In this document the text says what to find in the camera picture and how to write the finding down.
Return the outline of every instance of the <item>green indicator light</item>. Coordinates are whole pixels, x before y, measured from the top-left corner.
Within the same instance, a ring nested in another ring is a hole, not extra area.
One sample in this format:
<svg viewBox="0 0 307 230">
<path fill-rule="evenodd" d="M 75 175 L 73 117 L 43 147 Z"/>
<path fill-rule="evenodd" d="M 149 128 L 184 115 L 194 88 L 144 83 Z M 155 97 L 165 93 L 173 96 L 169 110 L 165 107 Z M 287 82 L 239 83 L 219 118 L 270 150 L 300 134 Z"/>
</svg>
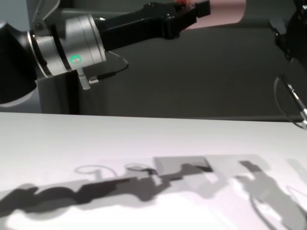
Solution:
<svg viewBox="0 0 307 230">
<path fill-rule="evenodd" d="M 71 64 L 79 64 L 82 62 L 82 58 L 79 55 L 73 55 L 71 57 Z"/>
</svg>

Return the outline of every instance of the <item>curved cable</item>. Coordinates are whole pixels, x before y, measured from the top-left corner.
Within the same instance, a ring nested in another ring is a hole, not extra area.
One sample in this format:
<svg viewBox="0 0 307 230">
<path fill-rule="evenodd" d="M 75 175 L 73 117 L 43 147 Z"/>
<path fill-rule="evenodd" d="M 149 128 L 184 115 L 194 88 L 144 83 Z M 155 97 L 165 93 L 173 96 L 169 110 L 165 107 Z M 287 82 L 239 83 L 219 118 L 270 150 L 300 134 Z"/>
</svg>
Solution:
<svg viewBox="0 0 307 230">
<path fill-rule="evenodd" d="M 113 54 L 114 56 L 118 57 L 119 59 L 122 59 L 123 62 L 125 63 L 125 67 L 123 67 L 123 68 L 121 68 L 121 69 L 115 71 L 116 74 L 118 74 L 118 73 L 120 73 L 120 72 L 122 72 L 122 71 L 124 71 L 124 70 L 126 70 L 126 69 L 129 68 L 129 62 L 128 62 L 125 58 L 123 58 L 123 57 L 121 57 L 120 55 L 118 55 L 118 54 L 116 54 L 116 53 L 113 53 L 113 52 L 111 52 L 111 51 L 108 51 L 108 53 Z"/>
<path fill-rule="evenodd" d="M 297 124 L 295 121 L 293 121 L 289 115 L 284 111 L 284 109 L 281 106 L 280 100 L 278 98 L 278 94 L 277 94 L 277 88 L 278 88 L 278 83 L 280 81 L 280 77 L 276 78 L 275 82 L 274 82 L 274 97 L 275 97 L 275 102 L 278 106 L 278 109 L 280 110 L 280 112 L 287 118 L 287 120 L 291 123 L 293 123 L 295 126 L 304 129 L 301 125 Z"/>
<path fill-rule="evenodd" d="M 116 70 L 116 71 L 111 71 L 111 72 L 108 72 L 108 73 L 100 74 L 97 77 L 92 78 L 93 81 L 94 80 L 98 80 L 99 81 L 99 80 L 102 80 L 102 79 L 105 79 L 105 78 L 113 77 L 116 74 L 118 74 L 118 73 L 120 73 L 120 72 L 122 72 L 122 71 L 124 71 L 124 70 L 129 68 L 129 62 L 125 58 L 123 58 L 120 55 L 118 55 L 116 53 L 113 53 L 111 51 L 108 51 L 108 53 L 110 53 L 110 54 L 118 57 L 119 59 L 121 59 L 124 62 L 125 66 L 123 68 L 119 69 L 119 70 Z"/>
</svg>

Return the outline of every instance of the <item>white tabletop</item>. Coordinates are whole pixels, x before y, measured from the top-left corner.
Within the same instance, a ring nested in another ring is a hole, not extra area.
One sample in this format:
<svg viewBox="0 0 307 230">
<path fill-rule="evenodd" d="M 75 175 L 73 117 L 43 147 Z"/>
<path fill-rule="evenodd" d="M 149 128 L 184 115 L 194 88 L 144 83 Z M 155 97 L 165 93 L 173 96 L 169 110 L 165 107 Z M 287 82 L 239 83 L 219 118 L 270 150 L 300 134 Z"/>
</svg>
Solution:
<svg viewBox="0 0 307 230">
<path fill-rule="evenodd" d="M 307 132 L 291 124 L 9 113 L 0 123 L 0 229 L 307 229 Z"/>
</svg>

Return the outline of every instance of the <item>robotic arm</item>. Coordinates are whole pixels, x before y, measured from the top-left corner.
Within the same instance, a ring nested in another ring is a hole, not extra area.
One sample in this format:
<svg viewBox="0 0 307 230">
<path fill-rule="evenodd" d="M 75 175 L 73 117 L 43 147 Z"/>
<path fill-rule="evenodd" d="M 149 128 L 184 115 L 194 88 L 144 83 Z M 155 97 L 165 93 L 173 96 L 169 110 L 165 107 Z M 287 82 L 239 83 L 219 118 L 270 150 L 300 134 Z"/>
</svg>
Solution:
<svg viewBox="0 0 307 230">
<path fill-rule="evenodd" d="M 59 0 L 40 1 L 34 28 L 21 32 L 0 23 L 0 106 L 14 106 L 31 97 L 37 69 L 50 78 L 77 70 L 84 89 L 83 68 L 106 61 L 105 52 L 151 38 L 175 39 L 210 14 L 210 2 L 148 3 L 143 9 L 104 20 L 91 15 L 46 25 Z"/>
</svg>

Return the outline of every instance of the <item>dark gray wall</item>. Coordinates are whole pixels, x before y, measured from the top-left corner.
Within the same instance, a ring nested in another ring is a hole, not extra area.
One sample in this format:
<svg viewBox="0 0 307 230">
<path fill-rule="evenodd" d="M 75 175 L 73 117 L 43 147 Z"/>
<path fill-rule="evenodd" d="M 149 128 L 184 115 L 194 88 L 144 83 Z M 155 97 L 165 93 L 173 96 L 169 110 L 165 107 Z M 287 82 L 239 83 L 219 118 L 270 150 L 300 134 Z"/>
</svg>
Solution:
<svg viewBox="0 0 307 230">
<path fill-rule="evenodd" d="M 129 12 L 146 2 L 75 0 L 74 6 Z M 251 27 L 259 28 L 246 28 L 245 24 L 245 28 L 184 31 L 177 40 L 154 39 L 116 50 L 129 61 L 129 70 L 82 92 L 82 113 L 182 118 L 279 116 L 273 81 L 279 74 L 291 72 L 291 67 L 275 47 L 272 31 L 261 27 L 270 18 L 290 17 L 294 11 L 290 0 L 248 0 L 242 23 L 254 22 Z M 289 101 L 285 103 L 291 114 L 298 114 Z"/>
<path fill-rule="evenodd" d="M 7 21 L 16 29 L 22 31 L 29 30 L 26 0 L 1 0 L 0 20 Z M 38 90 L 35 91 L 32 98 L 27 102 L 12 108 L 0 108 L 0 112 L 40 113 Z"/>
</svg>

